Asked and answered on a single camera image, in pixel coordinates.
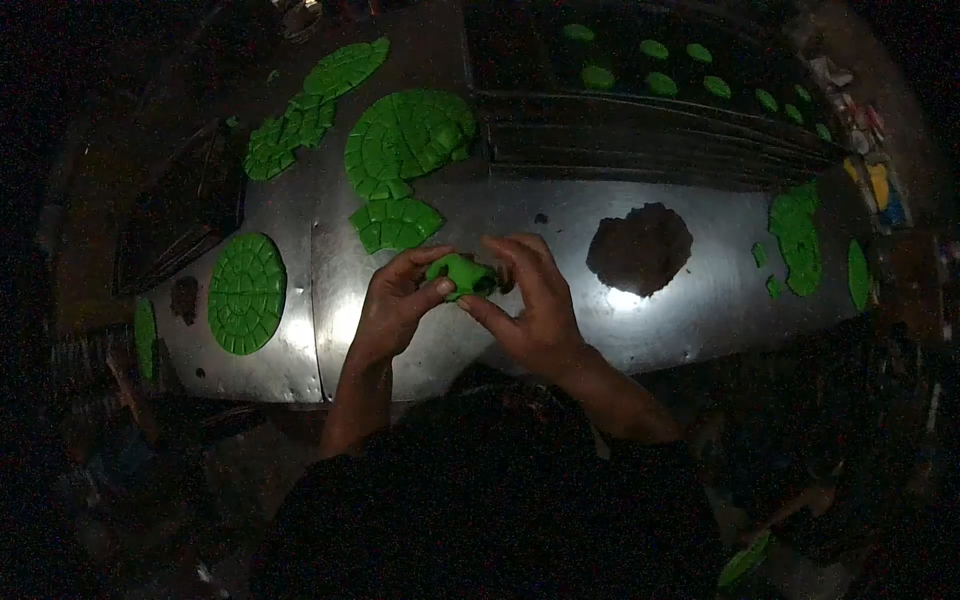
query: yellow object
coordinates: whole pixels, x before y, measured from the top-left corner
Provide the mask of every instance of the yellow object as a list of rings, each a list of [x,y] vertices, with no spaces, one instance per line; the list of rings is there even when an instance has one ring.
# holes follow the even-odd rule
[[[890,203],[890,183],[887,182],[887,168],[883,164],[868,164],[867,173],[870,174],[870,185],[874,188],[876,207],[883,211]]]

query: person's right hand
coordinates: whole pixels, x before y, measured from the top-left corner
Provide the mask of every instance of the person's right hand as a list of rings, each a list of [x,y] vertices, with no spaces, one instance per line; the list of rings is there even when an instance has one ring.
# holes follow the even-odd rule
[[[589,355],[573,314],[570,286],[546,242],[533,233],[483,237],[483,244],[513,272],[524,308],[515,318],[493,302],[463,296],[457,304],[484,326],[527,371],[556,383]]]

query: person's left hand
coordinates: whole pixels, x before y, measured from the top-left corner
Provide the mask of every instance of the person's left hand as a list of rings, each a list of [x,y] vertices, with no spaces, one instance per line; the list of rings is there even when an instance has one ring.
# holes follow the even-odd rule
[[[413,248],[401,252],[373,274],[349,358],[379,363],[391,360],[410,346],[420,317],[453,291],[453,281],[447,277],[437,277],[417,289],[430,263],[451,252],[450,246]]]

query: hand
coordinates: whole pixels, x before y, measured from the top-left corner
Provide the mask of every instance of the hand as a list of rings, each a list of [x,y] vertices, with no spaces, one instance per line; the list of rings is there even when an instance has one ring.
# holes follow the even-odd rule
[[[484,236],[483,244],[511,270],[524,309],[511,318],[496,304],[476,296],[464,296],[457,304],[492,333],[519,365],[557,383],[571,365],[591,355],[591,348],[580,335],[570,286],[553,254],[543,238],[532,233]]]
[[[420,317],[444,301],[453,291],[453,281],[437,277],[417,289],[426,268],[450,246],[414,248],[401,252],[373,274],[360,313],[348,358],[365,364],[390,361],[410,346]]]

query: dark clothing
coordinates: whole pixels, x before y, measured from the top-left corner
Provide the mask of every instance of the dark clothing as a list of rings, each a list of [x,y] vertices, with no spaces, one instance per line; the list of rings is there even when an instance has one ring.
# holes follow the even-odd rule
[[[597,457],[579,407],[462,400],[314,465],[254,556],[262,598],[712,598],[717,526],[683,443]]]

